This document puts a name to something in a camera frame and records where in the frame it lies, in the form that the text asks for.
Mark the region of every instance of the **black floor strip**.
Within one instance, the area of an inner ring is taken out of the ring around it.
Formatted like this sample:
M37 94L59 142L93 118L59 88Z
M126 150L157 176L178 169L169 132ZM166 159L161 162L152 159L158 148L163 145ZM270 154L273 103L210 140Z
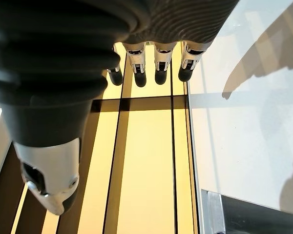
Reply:
M174 96L173 96L173 85L172 85L172 64L170 64L170 111L171 111L172 166L173 166L172 176L173 176L173 190L174 190L174 224L175 224L175 233L178 234L176 153L175 153L175 126L174 126Z
M11 232L23 187L20 161L11 144L0 171L0 233Z
M93 100L91 112L170 110L171 96ZM184 109L186 95L173 96L174 109Z

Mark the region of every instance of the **glass panel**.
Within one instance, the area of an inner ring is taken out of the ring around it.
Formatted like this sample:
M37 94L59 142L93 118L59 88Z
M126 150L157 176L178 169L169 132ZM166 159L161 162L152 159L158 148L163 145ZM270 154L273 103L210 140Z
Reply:
M174 233L170 110L129 112L117 233Z
M118 112L100 113L80 216L79 234L102 233L117 119Z

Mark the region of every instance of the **black rubber cover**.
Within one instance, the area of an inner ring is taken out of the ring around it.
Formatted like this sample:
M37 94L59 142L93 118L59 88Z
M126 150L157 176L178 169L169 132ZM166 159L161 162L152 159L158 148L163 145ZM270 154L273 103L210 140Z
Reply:
M89 100L45 108L5 104L1 107L14 141L31 147L47 147L82 138L91 103Z
M126 43L171 43L180 40L211 42L238 1L145 0L150 9L151 22L146 30L132 34Z
M193 70L187 70L180 67L178 72L179 80L182 82L187 82L188 80L190 80L192 72Z
M119 70L118 72L112 71L109 73L109 77L114 85L119 86L123 83L123 74L122 71Z
M159 85L165 83L167 77L167 71L157 71L155 70L155 82Z
M136 81L136 85L140 88L145 87L146 83L147 83L147 77L146 77L146 73L134 73L135 76L135 81Z

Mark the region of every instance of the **yellow floor panel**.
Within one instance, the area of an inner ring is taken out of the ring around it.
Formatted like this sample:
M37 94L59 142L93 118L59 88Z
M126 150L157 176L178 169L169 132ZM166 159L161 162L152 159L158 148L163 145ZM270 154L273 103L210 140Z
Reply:
M100 113L79 222L79 234L100 234L114 150L118 112Z
M129 113L117 234L173 234L170 110Z
M178 233L193 233L186 112L174 110Z

